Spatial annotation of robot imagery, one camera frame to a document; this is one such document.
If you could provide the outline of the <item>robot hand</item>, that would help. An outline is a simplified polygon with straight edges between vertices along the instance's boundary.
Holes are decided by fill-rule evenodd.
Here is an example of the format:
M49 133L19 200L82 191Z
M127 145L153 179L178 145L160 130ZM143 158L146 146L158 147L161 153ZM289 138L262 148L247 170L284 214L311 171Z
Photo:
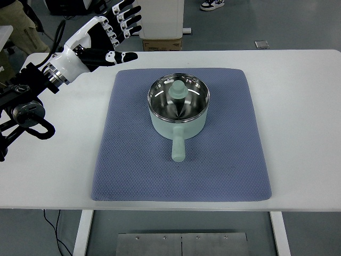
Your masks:
M117 52L116 47L142 29L141 9L134 1L121 1L94 16L65 42L61 53L49 60L46 73L60 84L69 84L98 67L136 60L136 53Z

